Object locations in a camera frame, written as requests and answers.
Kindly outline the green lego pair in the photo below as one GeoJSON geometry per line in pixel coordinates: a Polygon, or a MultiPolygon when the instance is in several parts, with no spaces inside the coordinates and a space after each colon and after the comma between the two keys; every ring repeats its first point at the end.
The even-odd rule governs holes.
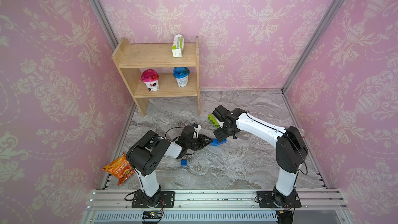
{"type": "Polygon", "coordinates": [[[219,121],[213,115],[208,115],[207,119],[213,126],[215,126],[217,128],[220,127],[219,121]]]}

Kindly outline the blue lid yogurt cup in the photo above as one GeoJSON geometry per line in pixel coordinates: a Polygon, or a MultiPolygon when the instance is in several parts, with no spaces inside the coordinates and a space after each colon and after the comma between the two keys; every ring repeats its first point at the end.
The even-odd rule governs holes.
{"type": "Polygon", "coordinates": [[[173,75],[176,78],[177,85],[179,88],[187,86],[189,80],[190,70],[187,67],[175,67],[173,69],[173,75]]]}

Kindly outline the pink lid yogurt cup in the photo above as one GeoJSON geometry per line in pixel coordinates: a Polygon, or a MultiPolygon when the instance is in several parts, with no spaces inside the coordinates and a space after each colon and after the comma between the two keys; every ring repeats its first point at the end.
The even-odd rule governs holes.
{"type": "Polygon", "coordinates": [[[158,91],[159,87],[159,75],[153,69],[145,70],[141,75],[141,81],[145,84],[147,89],[151,92],[158,91]]]}

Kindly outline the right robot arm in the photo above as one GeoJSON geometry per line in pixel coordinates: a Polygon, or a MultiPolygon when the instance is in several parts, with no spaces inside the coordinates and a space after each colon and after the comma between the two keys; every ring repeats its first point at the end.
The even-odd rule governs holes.
{"type": "Polygon", "coordinates": [[[278,207],[298,207],[296,203],[296,180],[306,166],[305,159],[308,148],[298,128],[276,126],[260,120],[248,111],[235,108],[227,110],[219,105],[212,112],[220,127],[214,131],[216,139],[221,142],[229,137],[236,138],[240,131],[248,132],[271,144],[276,149],[276,162],[279,165],[279,174],[272,192],[274,204],[278,207]]]}

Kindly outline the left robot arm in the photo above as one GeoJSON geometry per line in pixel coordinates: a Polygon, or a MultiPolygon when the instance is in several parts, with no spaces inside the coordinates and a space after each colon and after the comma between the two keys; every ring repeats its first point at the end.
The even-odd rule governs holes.
{"type": "Polygon", "coordinates": [[[126,160],[140,183],[140,189],[134,192],[132,199],[133,208],[160,206],[161,186],[157,180],[156,168],[165,156],[180,159],[187,155],[189,150],[196,152],[210,145],[213,139],[200,134],[199,130],[197,124],[187,125],[181,134],[172,140],[149,130],[128,150],[126,160]]]}

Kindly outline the green white carton box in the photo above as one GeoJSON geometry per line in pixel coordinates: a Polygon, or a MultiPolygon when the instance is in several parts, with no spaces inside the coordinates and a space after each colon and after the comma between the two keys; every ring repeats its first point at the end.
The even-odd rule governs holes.
{"type": "Polygon", "coordinates": [[[181,58],[184,49],[184,38],[181,34],[174,36],[172,54],[174,58],[181,58]]]}

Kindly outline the blue large lego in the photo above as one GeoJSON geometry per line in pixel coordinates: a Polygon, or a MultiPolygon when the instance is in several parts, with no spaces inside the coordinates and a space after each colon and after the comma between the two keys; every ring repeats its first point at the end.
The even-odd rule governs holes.
{"type": "Polygon", "coordinates": [[[213,139],[212,142],[210,143],[210,145],[213,146],[213,147],[217,147],[220,144],[222,144],[222,143],[219,142],[217,139],[213,139]]]}

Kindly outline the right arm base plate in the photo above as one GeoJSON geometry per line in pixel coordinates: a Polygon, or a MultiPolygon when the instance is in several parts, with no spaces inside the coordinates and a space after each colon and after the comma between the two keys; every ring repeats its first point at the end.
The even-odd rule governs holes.
{"type": "Polygon", "coordinates": [[[294,189],[288,196],[272,191],[257,191],[254,199],[260,208],[301,208],[302,204],[294,189]]]}

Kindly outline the wooden two-tier shelf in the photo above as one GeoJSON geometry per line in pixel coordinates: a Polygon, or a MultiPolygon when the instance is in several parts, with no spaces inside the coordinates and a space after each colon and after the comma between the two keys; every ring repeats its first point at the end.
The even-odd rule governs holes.
{"type": "Polygon", "coordinates": [[[121,75],[139,112],[146,116],[149,99],[158,97],[197,97],[198,114],[200,105],[200,49],[199,38],[195,42],[186,43],[181,58],[174,58],[171,44],[130,44],[127,38],[122,38],[112,54],[112,60],[121,75]],[[141,81],[142,68],[174,68],[195,67],[191,72],[188,85],[180,88],[171,73],[160,74],[160,90],[150,92],[141,81]]]}

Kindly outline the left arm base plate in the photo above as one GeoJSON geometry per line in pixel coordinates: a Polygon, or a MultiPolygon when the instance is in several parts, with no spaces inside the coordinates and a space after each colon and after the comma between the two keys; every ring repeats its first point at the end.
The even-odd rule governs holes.
{"type": "Polygon", "coordinates": [[[174,191],[159,191],[149,197],[141,190],[134,193],[132,208],[173,208],[175,200],[174,191]]]}

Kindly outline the orange snack bag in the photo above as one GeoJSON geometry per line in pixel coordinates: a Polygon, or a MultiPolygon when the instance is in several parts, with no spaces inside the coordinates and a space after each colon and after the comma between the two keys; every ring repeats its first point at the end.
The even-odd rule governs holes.
{"type": "Polygon", "coordinates": [[[122,185],[127,179],[134,175],[135,171],[126,159],[126,154],[123,154],[115,159],[110,164],[102,168],[103,171],[110,173],[112,176],[118,178],[117,185],[122,185]]]}

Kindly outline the aluminium front rail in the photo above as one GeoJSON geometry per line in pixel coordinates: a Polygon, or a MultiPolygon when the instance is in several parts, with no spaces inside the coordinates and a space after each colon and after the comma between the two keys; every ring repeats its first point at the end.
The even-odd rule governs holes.
{"type": "Polygon", "coordinates": [[[336,189],[299,189],[277,207],[265,190],[167,190],[148,207],[131,190],[95,190],[83,224],[353,224],[336,189]]]}

